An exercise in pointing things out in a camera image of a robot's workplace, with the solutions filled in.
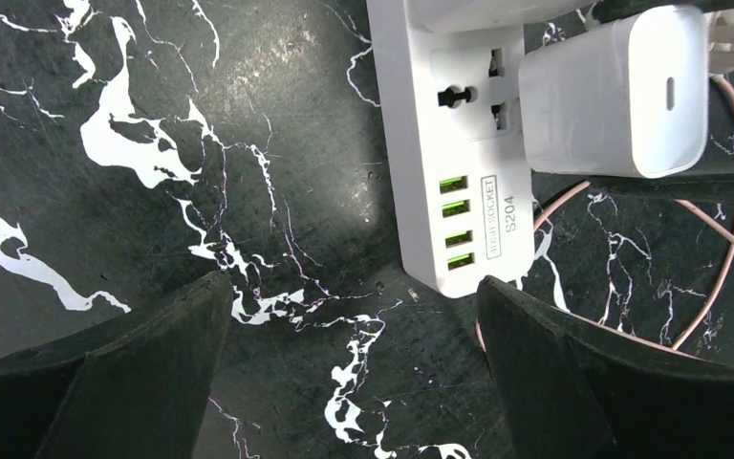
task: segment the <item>cable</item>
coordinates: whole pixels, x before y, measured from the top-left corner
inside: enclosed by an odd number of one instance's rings
[[[732,84],[730,84],[727,79],[725,79],[723,76],[713,76],[713,81],[716,83],[716,85],[724,92],[724,95],[727,97],[727,100],[730,105],[730,109],[733,112],[734,116],[734,87]],[[590,183],[588,181],[581,182],[579,184],[576,184],[563,194],[561,194],[558,198],[555,199],[549,206],[547,206],[544,211],[542,211],[541,214],[535,219],[533,222],[533,232],[536,232],[541,228],[542,225],[550,218],[551,215],[553,215],[559,208],[564,206],[573,196],[577,195],[584,189],[588,188],[590,186]],[[709,215],[704,213],[700,208],[696,207],[695,205],[691,204],[688,201],[684,200],[677,200],[677,202],[683,206],[684,208],[687,208],[691,212],[694,213],[697,217],[699,217],[701,220],[704,221],[705,224],[716,230],[719,234],[721,234],[725,239],[727,239],[728,242],[730,242],[730,248],[727,250],[727,255],[724,257],[724,262],[722,263],[722,269],[719,272],[719,276],[716,279],[716,282],[713,285],[713,289],[711,290],[710,295],[708,296],[707,300],[704,302],[704,305],[700,309],[697,316],[691,321],[691,323],[688,325],[688,327],[685,329],[684,332],[674,341],[674,343],[671,345],[671,348],[674,350],[677,350],[682,346],[683,343],[685,343],[685,340],[688,339],[688,337],[691,336],[691,334],[694,332],[694,330],[702,323],[704,318],[707,316],[707,313],[710,312],[710,309],[713,307],[713,304],[716,302],[716,298],[719,297],[719,293],[722,292],[722,287],[724,285],[725,280],[727,279],[727,274],[730,271],[730,266],[733,263],[734,258],[734,226],[733,226],[733,232],[729,232],[727,229],[722,227],[716,220],[711,218]]]

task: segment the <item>black object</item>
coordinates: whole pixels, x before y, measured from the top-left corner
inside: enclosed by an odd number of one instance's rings
[[[704,12],[712,12],[734,9],[734,0],[602,0],[595,4],[593,18],[611,22],[664,5],[692,5]]]
[[[478,291],[520,458],[734,458],[734,367],[643,344],[493,277]]]
[[[687,199],[734,206],[734,163],[697,164],[661,179],[592,177],[591,187],[608,194],[653,199]]]
[[[0,360],[0,459],[189,457],[232,299],[228,277],[210,273]]]

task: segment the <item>green usb port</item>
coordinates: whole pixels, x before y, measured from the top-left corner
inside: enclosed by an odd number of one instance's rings
[[[468,177],[455,177],[453,179],[441,180],[441,194],[468,188]]]
[[[468,200],[458,201],[456,203],[446,204],[443,206],[443,217],[453,217],[454,215],[460,215],[470,210],[468,206]]]
[[[471,233],[471,231],[463,231],[446,237],[445,246],[448,249],[454,246],[465,244],[466,242],[471,242],[472,240],[474,240],[474,235]]]
[[[474,263],[474,253],[467,253],[465,255],[455,256],[454,258],[448,259],[448,270],[456,270],[463,266],[468,266]]]

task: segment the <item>marble surface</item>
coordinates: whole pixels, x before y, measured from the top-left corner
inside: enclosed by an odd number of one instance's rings
[[[734,161],[712,95],[706,160]],[[595,193],[536,237],[527,292],[663,344],[727,246]],[[220,268],[235,320],[194,457],[512,457],[472,298],[399,260],[363,0],[0,1],[0,356]],[[734,364],[734,270],[682,350]]]

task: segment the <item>power strip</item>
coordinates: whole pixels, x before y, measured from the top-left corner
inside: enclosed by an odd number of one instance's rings
[[[410,275],[457,298],[533,262],[524,29],[432,33],[409,2],[367,2],[401,257]]]

